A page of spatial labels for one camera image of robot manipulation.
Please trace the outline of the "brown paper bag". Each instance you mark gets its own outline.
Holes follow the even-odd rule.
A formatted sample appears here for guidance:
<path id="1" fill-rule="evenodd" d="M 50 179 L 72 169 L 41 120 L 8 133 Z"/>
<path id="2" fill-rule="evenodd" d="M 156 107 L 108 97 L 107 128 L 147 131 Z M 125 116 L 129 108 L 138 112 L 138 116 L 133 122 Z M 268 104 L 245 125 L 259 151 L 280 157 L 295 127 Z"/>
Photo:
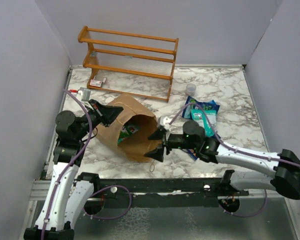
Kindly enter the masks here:
<path id="1" fill-rule="evenodd" d="M 152 159 L 144 154 L 154 150 L 160 143 L 158 140 L 148 140 L 157 129 L 156 116 L 128 94 L 120 95 L 109 105 L 122 107 L 123 111 L 109 127 L 101 124 L 97 127 L 97 139 L 130 161 L 151 162 Z"/>

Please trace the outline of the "blue sweet chilli chips bag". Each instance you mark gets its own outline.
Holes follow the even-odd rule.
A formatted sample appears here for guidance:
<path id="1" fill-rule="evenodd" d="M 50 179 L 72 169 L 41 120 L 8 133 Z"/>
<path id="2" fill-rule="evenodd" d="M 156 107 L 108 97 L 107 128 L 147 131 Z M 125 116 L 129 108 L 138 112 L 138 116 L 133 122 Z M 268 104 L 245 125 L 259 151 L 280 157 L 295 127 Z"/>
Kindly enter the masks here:
<path id="1" fill-rule="evenodd" d="M 191 149 L 186 149 L 185 152 L 194 160 L 196 161 L 198 159 L 198 157 L 196 156 L 196 154 L 194 153 L 193 150 Z"/>

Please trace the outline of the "blue salt vinegar chips bag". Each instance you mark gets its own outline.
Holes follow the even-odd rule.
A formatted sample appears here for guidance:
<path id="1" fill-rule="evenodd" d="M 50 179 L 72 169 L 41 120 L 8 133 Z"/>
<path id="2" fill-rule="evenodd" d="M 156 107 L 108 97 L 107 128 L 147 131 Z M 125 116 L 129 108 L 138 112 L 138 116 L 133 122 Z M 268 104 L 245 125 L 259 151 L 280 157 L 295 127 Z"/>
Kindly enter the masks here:
<path id="1" fill-rule="evenodd" d="M 214 110 L 216 113 L 218 113 L 220 109 L 220 105 L 218 105 L 214 100 L 211 100 L 209 102 L 200 102 L 194 99 L 193 97 L 188 96 L 185 105 L 189 103 L 195 103 L 195 104 L 189 105 L 183 110 L 181 117 L 184 119 L 189 119 L 189 120 L 192 119 L 191 110 L 192 109 L 199 110 L 199 107 L 196 104 L 200 105 L 205 111 Z"/>

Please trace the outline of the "teal white snack packet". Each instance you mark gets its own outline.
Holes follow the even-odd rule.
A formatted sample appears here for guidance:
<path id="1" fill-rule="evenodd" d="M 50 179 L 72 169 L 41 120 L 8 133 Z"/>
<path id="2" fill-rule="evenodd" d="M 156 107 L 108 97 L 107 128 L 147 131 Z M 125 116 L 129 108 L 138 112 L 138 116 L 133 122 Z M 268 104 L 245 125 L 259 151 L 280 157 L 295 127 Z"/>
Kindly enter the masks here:
<path id="1" fill-rule="evenodd" d="M 204 128 L 206 137 L 212 137 L 214 136 L 213 129 L 216 129 L 217 125 L 217 112 L 205 110 L 204 113 L 200 109 L 192 109 L 191 117 L 200 127 Z"/>

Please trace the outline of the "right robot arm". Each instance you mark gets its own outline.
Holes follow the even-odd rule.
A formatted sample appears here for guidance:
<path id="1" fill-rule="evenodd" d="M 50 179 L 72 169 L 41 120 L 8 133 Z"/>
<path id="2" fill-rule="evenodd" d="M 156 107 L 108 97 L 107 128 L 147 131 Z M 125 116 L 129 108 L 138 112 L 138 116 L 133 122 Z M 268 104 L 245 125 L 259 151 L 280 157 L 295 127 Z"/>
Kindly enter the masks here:
<path id="1" fill-rule="evenodd" d="M 219 189 L 226 196 L 242 190 L 260 189 L 300 200 L 300 160 L 293 151 L 261 152 L 236 147 L 206 136 L 204 128 L 193 120 L 183 124 L 181 134 L 171 133 L 169 128 L 169 124 L 159 124 L 148 137 L 161 143 L 145 153 L 145 157 L 162 162 L 164 155 L 173 149 L 193 150 L 203 162 L 235 165 L 248 170 L 229 170 L 223 175 Z"/>

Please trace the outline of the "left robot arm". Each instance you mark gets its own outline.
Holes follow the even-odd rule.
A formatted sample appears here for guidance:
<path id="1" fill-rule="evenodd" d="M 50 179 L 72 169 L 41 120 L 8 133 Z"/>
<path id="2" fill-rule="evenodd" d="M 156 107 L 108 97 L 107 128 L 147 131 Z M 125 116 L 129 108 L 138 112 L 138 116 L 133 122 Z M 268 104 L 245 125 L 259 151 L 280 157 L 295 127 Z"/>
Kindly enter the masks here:
<path id="1" fill-rule="evenodd" d="M 42 210 L 33 227 L 24 231 L 25 240 L 72 240 L 74 226 L 89 197 L 101 190 L 97 174 L 89 173 L 75 183 L 85 149 L 98 125 L 109 127 L 124 110 L 91 99 L 84 115 L 61 111 L 55 118 L 56 145 L 52 178 Z"/>

